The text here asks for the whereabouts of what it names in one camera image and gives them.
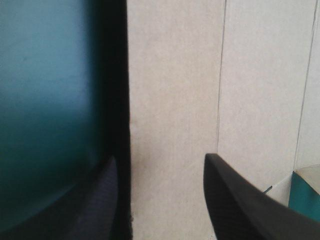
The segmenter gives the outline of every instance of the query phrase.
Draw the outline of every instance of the teal object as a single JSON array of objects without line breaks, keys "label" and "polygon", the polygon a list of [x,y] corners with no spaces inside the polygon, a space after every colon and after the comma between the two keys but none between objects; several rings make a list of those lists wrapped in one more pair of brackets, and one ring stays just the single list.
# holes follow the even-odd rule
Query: teal object
[{"label": "teal object", "polygon": [[292,173],[289,208],[320,222],[320,196],[295,172]]},{"label": "teal object", "polygon": [[0,1],[0,232],[98,162],[86,4]]}]

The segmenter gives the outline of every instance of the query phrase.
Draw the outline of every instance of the black plastic part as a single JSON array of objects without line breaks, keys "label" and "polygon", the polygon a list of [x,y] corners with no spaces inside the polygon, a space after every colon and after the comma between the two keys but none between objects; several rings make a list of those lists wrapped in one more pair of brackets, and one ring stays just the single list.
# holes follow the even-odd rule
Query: black plastic part
[{"label": "black plastic part", "polygon": [[320,224],[251,185],[219,155],[207,154],[204,195],[218,240],[319,240]]},{"label": "black plastic part", "polygon": [[114,158],[54,204],[0,234],[1,240],[107,240],[118,195]]}]

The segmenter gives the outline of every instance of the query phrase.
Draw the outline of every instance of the teal panel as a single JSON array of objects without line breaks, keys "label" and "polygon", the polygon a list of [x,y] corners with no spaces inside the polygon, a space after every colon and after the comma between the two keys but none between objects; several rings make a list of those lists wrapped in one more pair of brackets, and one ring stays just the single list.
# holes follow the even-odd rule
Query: teal panel
[{"label": "teal panel", "polygon": [[0,231],[98,161],[82,0],[0,1]]},{"label": "teal panel", "polygon": [[289,208],[320,221],[319,194],[295,172],[292,174]]}]

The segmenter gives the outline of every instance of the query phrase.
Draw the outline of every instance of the wall seam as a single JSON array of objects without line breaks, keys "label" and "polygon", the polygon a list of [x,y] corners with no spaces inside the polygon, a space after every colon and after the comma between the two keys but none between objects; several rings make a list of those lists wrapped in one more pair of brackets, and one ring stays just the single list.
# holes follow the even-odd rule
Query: wall seam
[{"label": "wall seam", "polygon": [[227,12],[227,0],[224,0],[223,9],[223,27],[222,27],[222,39],[221,39],[221,54],[220,54],[220,68],[219,68],[219,86],[218,86],[218,106],[216,114],[216,152],[219,149],[219,131],[220,131],[220,98],[221,98],[221,80],[222,80],[222,63],[224,56],[224,43],[225,43],[225,29],[226,29],[226,12]]},{"label": "wall seam", "polygon": [[300,120],[299,120],[299,125],[298,125],[298,134],[297,134],[297,139],[296,139],[296,146],[295,146],[295,152],[294,152],[292,171],[294,171],[296,169],[297,162],[298,162],[298,150],[299,150],[298,148],[299,148],[299,142],[300,142],[301,123],[302,123],[304,106],[305,106],[305,98],[306,98],[306,91],[307,91],[307,84],[308,84],[308,77],[309,77],[309,68],[310,68],[310,61],[311,61],[311,55],[312,55],[312,48],[313,48],[313,44],[314,44],[314,35],[315,35],[315,26],[316,26],[315,23],[316,23],[316,18],[317,18],[317,13],[318,13],[318,11],[317,11],[318,5],[319,5],[319,0],[316,0],[315,6],[314,6],[310,50],[309,50],[308,63],[307,63],[307,67],[306,67],[303,97],[302,97],[302,104],[301,104],[301,110],[300,110]]}]

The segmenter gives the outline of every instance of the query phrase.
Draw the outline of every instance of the beige wall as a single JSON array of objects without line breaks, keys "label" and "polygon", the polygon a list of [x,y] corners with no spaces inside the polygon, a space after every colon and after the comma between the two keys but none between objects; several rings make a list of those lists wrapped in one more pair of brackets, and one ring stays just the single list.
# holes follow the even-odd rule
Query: beige wall
[{"label": "beige wall", "polygon": [[133,238],[209,239],[222,0],[128,0]]},{"label": "beige wall", "polygon": [[259,189],[294,167],[315,0],[228,0],[218,153]]},{"label": "beige wall", "polygon": [[320,29],[319,3],[305,89],[295,168],[320,164]]},{"label": "beige wall", "polygon": [[316,0],[226,2],[127,1],[135,240],[213,238],[205,153],[288,201]]}]

